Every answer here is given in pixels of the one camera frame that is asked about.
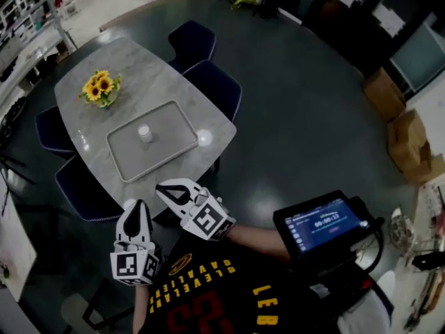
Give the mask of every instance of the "navy blue chair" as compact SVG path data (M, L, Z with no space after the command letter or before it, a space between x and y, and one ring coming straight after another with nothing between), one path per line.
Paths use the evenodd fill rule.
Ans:
M191 20L174 30L168 42L176 51L175 59L168 64L182 74L196 63L212 59L216 36L207 27Z
M56 182L68 203L84 221L115 221L124 212L79 155L72 157L56 173Z
M211 61L202 61L184 73L202 94L232 122L235 122L243 96L239 83ZM220 169L220 159L215 162L215 171Z
M64 159L70 159L76 154L76 148L71 142L57 106L35 117L35 129L44 149Z

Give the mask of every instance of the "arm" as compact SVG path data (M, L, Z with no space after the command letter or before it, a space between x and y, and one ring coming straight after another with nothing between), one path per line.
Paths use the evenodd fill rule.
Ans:
M147 286L136 286L136 300L133 316L133 334L138 334L145 323L150 293Z
M274 257L285 264L291 263L291 257L280 234L276 230L235 224L227 233L226 238L235 244Z

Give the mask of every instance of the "screen display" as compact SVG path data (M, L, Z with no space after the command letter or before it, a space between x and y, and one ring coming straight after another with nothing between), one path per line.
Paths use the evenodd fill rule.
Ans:
M286 225L302 253L359 226L366 227L342 199L286 218Z

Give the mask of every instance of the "small white cup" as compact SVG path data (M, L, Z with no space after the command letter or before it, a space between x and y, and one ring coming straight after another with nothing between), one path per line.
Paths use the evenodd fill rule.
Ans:
M153 139L152 130L150 130L147 124L139 125L138 134L143 142L149 143Z

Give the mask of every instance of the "dark floor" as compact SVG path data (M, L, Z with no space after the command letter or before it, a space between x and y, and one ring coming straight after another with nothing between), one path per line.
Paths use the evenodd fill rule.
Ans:
M386 127L362 93L362 77L334 50L307 29L284 18L260 19L230 10L219 0L181 0L154 8L126 26L113 28L72 54L29 95L14 139L6 153L25 161L28 186L23 201L53 204L67 210L60 217L60 237L67 273L34 276L21 300L43 333L63 332L62 300L71 293L92 296L110 277L114 224L85 224L65 202L54 181L63 160L40 148L34 117L56 104L56 82L92 51L129 36L168 61L168 34L195 19L218 36L214 61L243 87L238 133L222 155L221 171L206 183L222 196L240 223L272 227L273 211L341 189L360 196L374 216L389 218L401 206L414 212L415 189L404 183L386 152ZM45 216L23 215L40 259L49 257ZM168 239L163 234L170 234ZM171 248L178 230L156 229L154 236ZM395 266L386 250L374 275ZM103 314L131 305L132 289L113 282ZM120 323L130 332L129 319Z

